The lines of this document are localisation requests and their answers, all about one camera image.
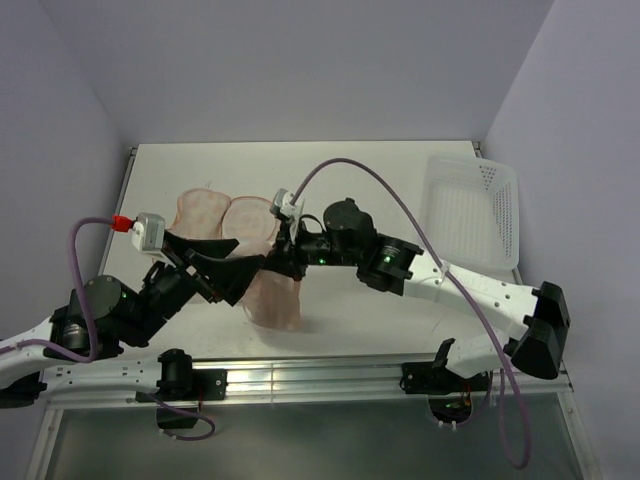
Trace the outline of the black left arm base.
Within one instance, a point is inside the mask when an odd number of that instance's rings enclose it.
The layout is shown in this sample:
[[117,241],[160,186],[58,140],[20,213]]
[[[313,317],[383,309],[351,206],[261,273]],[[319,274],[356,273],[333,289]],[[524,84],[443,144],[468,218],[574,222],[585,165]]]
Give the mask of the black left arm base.
[[163,403],[191,402],[194,407],[179,407],[190,413],[173,412],[163,406],[157,405],[156,423],[162,432],[169,431],[180,436],[183,431],[191,433],[199,422],[195,414],[203,414],[204,404],[207,401],[221,401],[225,399],[228,372],[224,369],[195,370],[192,374],[191,385],[177,392],[170,392],[166,388],[159,389],[153,396]]

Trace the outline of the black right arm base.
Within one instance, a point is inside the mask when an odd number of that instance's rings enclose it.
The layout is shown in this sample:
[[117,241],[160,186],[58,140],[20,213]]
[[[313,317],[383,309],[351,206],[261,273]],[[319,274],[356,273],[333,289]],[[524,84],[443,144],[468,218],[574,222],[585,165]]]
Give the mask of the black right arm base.
[[491,400],[493,374],[464,379],[432,362],[401,364],[399,388],[407,395],[427,397],[429,414],[440,429],[456,431],[484,412]]

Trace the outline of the peach pink bra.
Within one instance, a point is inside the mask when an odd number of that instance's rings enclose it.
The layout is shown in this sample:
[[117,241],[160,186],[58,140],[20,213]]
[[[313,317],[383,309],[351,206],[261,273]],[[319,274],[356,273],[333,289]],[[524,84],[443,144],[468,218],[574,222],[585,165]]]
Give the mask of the peach pink bra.
[[301,283],[271,271],[259,272],[241,305],[251,322],[263,328],[294,331],[301,325]]

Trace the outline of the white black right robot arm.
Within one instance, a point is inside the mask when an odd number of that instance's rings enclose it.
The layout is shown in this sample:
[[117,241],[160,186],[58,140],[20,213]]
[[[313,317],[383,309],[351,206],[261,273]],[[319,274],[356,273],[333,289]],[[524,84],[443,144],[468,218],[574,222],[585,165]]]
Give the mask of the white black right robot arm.
[[379,233],[372,217],[347,198],[327,207],[319,233],[303,225],[303,203],[280,190],[271,213],[281,222],[266,269],[294,280],[310,266],[353,267],[359,281],[380,292],[477,313],[487,333],[441,343],[430,375],[443,389],[499,368],[542,380],[560,373],[570,326],[563,290],[496,280],[434,259],[421,247]]

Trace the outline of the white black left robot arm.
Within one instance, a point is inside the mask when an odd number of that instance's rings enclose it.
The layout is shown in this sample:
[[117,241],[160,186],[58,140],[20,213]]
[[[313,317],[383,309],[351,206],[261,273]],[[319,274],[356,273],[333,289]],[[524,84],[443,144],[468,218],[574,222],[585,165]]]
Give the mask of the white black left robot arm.
[[194,296],[235,305],[263,266],[263,254],[236,256],[230,240],[187,240],[166,233],[147,254],[156,261],[140,291],[102,275],[74,278],[69,303],[37,328],[1,344],[1,405],[30,406],[46,385],[49,367],[92,364],[122,354],[124,345],[146,348]]

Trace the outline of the pink mesh laundry bag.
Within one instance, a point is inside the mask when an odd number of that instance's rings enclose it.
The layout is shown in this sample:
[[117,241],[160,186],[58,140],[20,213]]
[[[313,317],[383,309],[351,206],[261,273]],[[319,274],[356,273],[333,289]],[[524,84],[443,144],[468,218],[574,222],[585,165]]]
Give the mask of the pink mesh laundry bag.
[[239,245],[231,256],[268,254],[280,226],[271,202],[257,196],[228,195],[205,188],[183,192],[169,231],[188,240],[229,240]]

